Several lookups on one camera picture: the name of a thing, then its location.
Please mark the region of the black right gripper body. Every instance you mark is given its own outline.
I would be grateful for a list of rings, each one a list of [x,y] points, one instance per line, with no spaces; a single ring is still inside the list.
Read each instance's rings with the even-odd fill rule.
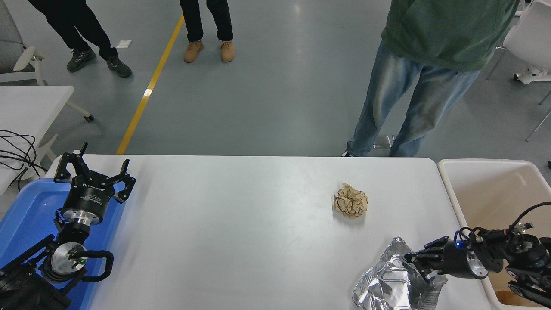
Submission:
[[[442,265],[439,274],[449,274],[460,278],[474,278],[470,266],[473,252],[466,247],[457,247],[456,242],[447,242],[443,247]]]

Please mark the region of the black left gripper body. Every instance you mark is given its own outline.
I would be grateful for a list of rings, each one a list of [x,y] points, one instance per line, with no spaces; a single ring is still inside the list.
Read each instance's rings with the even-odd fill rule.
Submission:
[[[61,214],[67,212],[84,211],[95,216],[104,216],[108,209],[109,200],[114,195],[114,185],[102,182],[90,181],[71,182],[71,188],[67,199],[61,209]]]

